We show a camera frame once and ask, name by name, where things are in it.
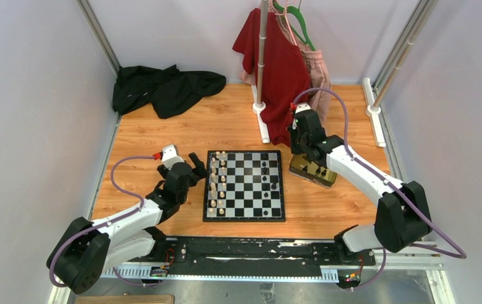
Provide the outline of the yellow metal tin box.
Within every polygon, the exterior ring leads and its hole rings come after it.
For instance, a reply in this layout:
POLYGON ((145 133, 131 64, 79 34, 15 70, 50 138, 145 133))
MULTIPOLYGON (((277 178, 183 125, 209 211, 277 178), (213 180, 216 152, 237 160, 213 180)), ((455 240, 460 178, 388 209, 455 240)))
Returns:
POLYGON ((316 162, 310 161, 306 154, 293 155, 289 163, 289 173, 324 188, 331 188, 337 178, 335 172, 318 166, 316 162))

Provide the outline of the black white chess board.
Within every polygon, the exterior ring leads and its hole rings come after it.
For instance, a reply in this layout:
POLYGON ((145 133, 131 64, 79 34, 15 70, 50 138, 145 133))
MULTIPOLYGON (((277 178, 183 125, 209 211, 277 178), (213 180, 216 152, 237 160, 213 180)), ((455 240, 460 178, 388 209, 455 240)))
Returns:
MULTIPOLYGON (((211 152, 206 157, 209 169, 211 152)), ((286 208, 279 150, 226 150, 225 216, 207 216, 209 176, 203 195, 205 222, 285 222, 286 208)))

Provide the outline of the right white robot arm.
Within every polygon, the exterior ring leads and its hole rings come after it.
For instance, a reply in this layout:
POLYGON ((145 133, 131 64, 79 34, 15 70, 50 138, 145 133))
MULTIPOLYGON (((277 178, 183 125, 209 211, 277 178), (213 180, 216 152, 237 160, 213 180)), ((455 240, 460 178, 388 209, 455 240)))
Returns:
POLYGON ((308 161, 302 172, 345 178, 376 206, 371 225, 354 225, 335 235, 335 259, 350 264, 362 250, 384 248, 397 253, 428 235, 432 228, 424 188, 402 182, 365 161, 339 136, 327 136, 317 113, 306 104, 295 109, 288 127, 291 152, 308 161))

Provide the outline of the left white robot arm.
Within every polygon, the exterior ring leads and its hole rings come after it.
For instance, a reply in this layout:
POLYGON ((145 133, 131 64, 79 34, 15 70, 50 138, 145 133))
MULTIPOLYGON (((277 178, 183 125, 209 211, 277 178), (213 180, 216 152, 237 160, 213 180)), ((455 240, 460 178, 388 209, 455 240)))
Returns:
POLYGON ((156 226, 175 215, 189 188, 209 173, 196 153, 189 154, 189 165, 174 145, 150 158, 161 161, 157 171, 162 177, 151 193, 143 197, 126 191, 139 200, 136 205, 99 220, 79 217, 69 224, 46 261, 54 286, 81 294, 121 263, 144 256, 157 262, 165 256, 164 235, 156 226))

